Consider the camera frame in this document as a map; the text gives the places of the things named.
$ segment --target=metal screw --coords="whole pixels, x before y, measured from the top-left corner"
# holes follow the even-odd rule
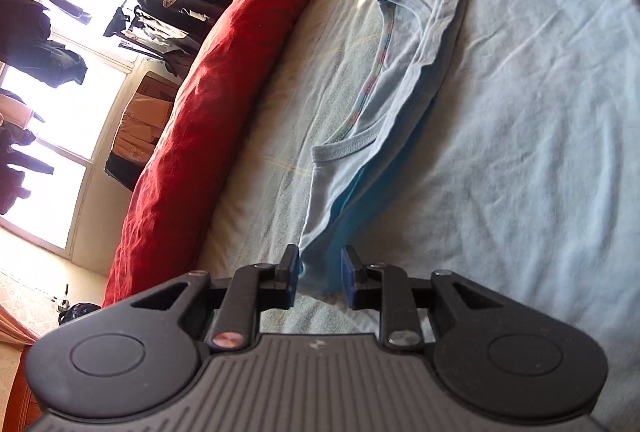
[[[394,331],[389,335],[389,343],[396,347],[413,347],[421,341],[422,339],[418,333],[408,329],[404,331]]]
[[[213,343],[221,349],[236,349],[244,344],[244,336],[235,331],[218,333],[213,338]]]

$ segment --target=red blanket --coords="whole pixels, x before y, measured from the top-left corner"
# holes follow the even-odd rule
[[[234,0],[182,85],[138,181],[104,305],[192,269],[242,129],[309,0]]]

